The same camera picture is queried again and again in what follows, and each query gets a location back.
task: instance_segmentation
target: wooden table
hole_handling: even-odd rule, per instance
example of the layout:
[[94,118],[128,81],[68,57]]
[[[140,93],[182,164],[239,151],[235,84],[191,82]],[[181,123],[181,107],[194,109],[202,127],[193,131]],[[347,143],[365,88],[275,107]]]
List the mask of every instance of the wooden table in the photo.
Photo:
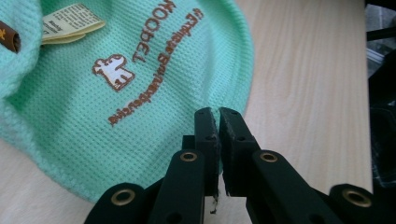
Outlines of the wooden table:
[[[260,146],[284,155],[314,188],[371,190],[363,0],[238,0],[256,61],[245,119]],[[52,182],[0,141],[0,223],[82,223],[92,203]],[[205,223],[249,223],[224,196]]]

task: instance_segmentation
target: printed logo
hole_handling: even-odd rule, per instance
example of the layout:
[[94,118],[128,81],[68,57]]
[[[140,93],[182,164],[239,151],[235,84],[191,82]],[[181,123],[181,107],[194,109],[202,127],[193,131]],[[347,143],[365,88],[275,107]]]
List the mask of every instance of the printed logo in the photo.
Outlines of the printed logo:
[[129,82],[134,80],[134,73],[126,70],[123,66],[126,58],[120,54],[113,54],[107,59],[98,59],[93,65],[92,71],[96,75],[104,77],[115,91],[120,91]]
[[[155,7],[140,34],[140,42],[132,56],[132,63],[145,63],[145,56],[149,55],[149,42],[154,38],[154,33],[160,30],[162,21],[165,21],[170,13],[174,12],[177,6],[172,0],[163,0],[163,3]],[[145,91],[140,92],[134,99],[126,102],[125,106],[117,108],[115,113],[108,117],[111,126],[114,126],[122,119],[131,116],[136,109],[144,104],[151,103],[151,97],[158,91],[163,83],[163,77],[166,67],[172,59],[178,44],[185,37],[191,36],[191,29],[204,17],[204,13],[199,8],[194,8],[184,18],[186,19],[176,30],[169,35],[163,51],[157,56],[159,66],[152,71],[153,78],[148,84]],[[126,64],[126,58],[121,54],[113,54],[107,59],[98,59],[92,67],[94,74],[102,75],[108,84],[115,90],[119,91],[134,79],[134,73],[126,70],[123,66]]]

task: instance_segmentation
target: fabric label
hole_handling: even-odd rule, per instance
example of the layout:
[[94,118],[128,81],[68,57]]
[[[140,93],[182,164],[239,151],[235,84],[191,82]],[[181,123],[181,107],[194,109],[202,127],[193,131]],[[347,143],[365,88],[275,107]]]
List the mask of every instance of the fabric label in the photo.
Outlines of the fabric label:
[[2,21],[0,21],[0,43],[12,52],[18,52],[21,46],[18,33]]
[[43,45],[65,44],[105,26],[105,22],[81,3],[64,7],[43,18]]

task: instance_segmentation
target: waffle knit fabric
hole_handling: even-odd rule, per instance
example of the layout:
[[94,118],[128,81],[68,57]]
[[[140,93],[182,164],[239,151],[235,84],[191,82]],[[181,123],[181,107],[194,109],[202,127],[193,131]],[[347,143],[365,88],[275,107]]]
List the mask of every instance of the waffle knit fabric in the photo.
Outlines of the waffle knit fabric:
[[0,46],[0,137],[94,202],[163,177],[197,109],[243,113],[253,47],[233,0],[81,2],[106,26],[44,48],[43,15],[76,2],[1,3],[21,50]]

